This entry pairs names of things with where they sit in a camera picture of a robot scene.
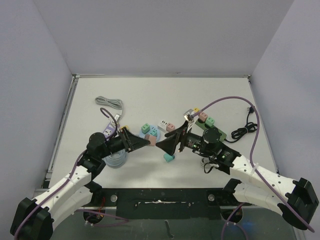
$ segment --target coiled gray cable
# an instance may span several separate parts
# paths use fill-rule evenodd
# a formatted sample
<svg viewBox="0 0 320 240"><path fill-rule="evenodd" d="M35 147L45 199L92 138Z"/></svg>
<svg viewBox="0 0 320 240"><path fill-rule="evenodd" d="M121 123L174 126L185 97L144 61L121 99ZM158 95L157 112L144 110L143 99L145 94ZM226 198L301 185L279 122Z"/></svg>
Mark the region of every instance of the coiled gray cable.
<svg viewBox="0 0 320 240"><path fill-rule="evenodd" d="M121 110L121 117L119 118L118 122L124 115L124 103L122 102L121 99L109 99L104 96L97 96L95 98L95 103L98 105L103 105L103 106L109 106L113 109L116 110Z"/></svg>
<svg viewBox="0 0 320 240"><path fill-rule="evenodd" d="M104 162L113 169L120 168L127 161L127 152L123 149L103 158Z"/></svg>

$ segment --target power plug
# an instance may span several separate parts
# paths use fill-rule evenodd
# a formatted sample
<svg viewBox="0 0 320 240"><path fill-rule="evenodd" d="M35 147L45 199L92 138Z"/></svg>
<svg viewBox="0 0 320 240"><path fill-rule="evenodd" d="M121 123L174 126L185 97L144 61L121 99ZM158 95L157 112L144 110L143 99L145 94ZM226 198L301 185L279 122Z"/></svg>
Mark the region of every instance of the power plug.
<svg viewBox="0 0 320 240"><path fill-rule="evenodd" d="M158 123L158 129L166 133L167 132L167 125L168 125L168 122L162 120L161 122Z"/></svg>

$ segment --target black cable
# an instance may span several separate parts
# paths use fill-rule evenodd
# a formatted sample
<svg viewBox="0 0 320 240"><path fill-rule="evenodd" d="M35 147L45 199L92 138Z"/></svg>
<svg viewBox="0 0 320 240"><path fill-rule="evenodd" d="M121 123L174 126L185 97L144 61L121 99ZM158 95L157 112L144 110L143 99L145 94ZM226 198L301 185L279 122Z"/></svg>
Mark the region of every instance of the black cable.
<svg viewBox="0 0 320 240"><path fill-rule="evenodd" d="M255 131L257 131L258 125L256 123L253 123L252 121L249 122L249 116L254 112L255 110L252 107L250 107L249 113L246 116L246 125L244 127L238 128L237 130L231 133L232 139L235 139L234 141L229 141L225 139L226 142L233 144L235 142L238 142L247 133L254 133Z"/></svg>
<svg viewBox="0 0 320 240"><path fill-rule="evenodd" d="M209 171L206 171L206 165L208 165L208 164L211 164L211 162L207 162L203 166L203 171L205 174L209 174L212 171L212 169L214 169L214 167L212 166L212 167L210 167Z"/></svg>

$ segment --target black base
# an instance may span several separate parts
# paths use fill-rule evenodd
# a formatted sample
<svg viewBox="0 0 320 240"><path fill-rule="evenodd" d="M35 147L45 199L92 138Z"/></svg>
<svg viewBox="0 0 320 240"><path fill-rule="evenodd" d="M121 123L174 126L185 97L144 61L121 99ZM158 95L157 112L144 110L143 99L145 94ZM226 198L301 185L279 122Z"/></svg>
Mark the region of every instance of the black base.
<svg viewBox="0 0 320 240"><path fill-rule="evenodd" d="M127 219L221 219L219 206L240 203L222 188L102 188L99 199L92 198L87 207L116 207L116 215ZM111 202L116 195L117 201Z"/></svg>

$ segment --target table surface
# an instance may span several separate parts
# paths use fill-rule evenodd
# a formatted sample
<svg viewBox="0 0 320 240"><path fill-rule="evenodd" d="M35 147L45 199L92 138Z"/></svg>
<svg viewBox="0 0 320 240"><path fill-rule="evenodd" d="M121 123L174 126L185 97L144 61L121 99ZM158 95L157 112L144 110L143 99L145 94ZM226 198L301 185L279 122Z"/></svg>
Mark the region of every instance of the table surface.
<svg viewBox="0 0 320 240"><path fill-rule="evenodd" d="M54 162L50 187L63 178L86 149L89 137L102 132L108 120L95 103L97 96L121 99L124 115L120 125L128 125L133 134L145 123L157 125L165 120L176 127L184 123L183 114L193 108L203 108L210 102L226 97L241 96L254 103L247 78L79 78L66 125ZM215 126L230 133L246 124L248 104L238 99L219 102L205 112L215 119ZM120 113L106 107L112 114ZM257 122L252 114L250 121ZM202 130L192 128L198 135ZM255 134L247 134L236 143L226 145L247 158ZM214 169L204 174L201 157L185 148L167 163L164 152L157 147L143 147L129 153L126 163L117 169L106 166L95 182L103 188L223 188L230 176ZM253 153L253 161L275 172L276 166L263 127Z"/></svg>

